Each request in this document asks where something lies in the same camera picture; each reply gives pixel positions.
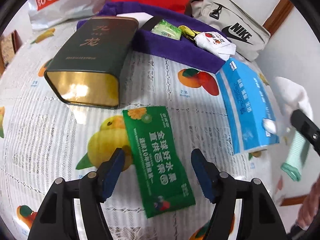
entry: green snack packet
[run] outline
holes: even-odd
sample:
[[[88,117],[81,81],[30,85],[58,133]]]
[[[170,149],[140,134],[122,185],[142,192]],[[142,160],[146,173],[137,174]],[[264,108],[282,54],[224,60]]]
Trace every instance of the green snack packet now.
[[[153,27],[151,32],[174,40],[180,40],[182,33],[178,27],[168,23],[165,20],[161,20],[156,26]]]
[[[124,110],[123,116],[147,217],[195,205],[165,106]]]

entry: nike logo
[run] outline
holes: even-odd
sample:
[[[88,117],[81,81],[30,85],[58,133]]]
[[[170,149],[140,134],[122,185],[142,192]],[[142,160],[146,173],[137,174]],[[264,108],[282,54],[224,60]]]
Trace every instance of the nike logo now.
[[[236,35],[231,34],[229,30],[232,30]],[[236,23],[235,25],[230,25],[227,27],[224,27],[221,30],[228,38],[232,38],[235,39],[237,41],[242,41],[248,44],[251,44],[250,42],[248,42],[248,39],[250,39],[252,37],[252,35],[244,28],[242,27],[239,23]]]

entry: black buckle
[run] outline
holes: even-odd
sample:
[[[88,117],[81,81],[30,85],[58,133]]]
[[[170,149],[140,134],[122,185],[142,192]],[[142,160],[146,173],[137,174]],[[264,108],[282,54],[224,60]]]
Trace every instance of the black buckle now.
[[[301,110],[293,111],[290,118],[292,126],[303,135],[320,153],[320,130]]]
[[[213,11],[209,14],[209,16],[212,17],[212,18],[214,18],[214,19],[216,19],[216,20],[219,20],[221,9],[222,9],[222,5],[219,4],[219,7],[218,7],[217,9],[213,10]]]

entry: purple cloth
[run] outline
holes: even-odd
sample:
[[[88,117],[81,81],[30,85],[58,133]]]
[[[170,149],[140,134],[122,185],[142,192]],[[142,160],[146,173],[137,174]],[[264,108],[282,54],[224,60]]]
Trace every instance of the purple cloth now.
[[[190,29],[200,32],[218,32],[227,38],[224,33],[194,18],[168,9],[138,2],[107,2],[97,15],[115,16],[120,13],[132,12],[146,12],[152,16],[161,16],[164,20],[177,27],[186,25]],[[85,21],[79,21],[77,29],[84,23]],[[180,41],[177,41],[145,30],[138,30],[132,40],[132,48],[138,52],[167,58],[211,73],[217,73],[225,63],[224,60],[198,48],[196,44],[183,36],[181,36]]]

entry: tissue package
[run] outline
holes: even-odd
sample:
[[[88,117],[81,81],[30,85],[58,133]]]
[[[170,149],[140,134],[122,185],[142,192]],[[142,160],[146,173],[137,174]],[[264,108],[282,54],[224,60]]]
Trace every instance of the tissue package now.
[[[234,154],[265,150],[279,143],[279,137],[262,126],[263,118],[275,121],[275,116],[257,73],[230,58],[216,77],[228,115]]]

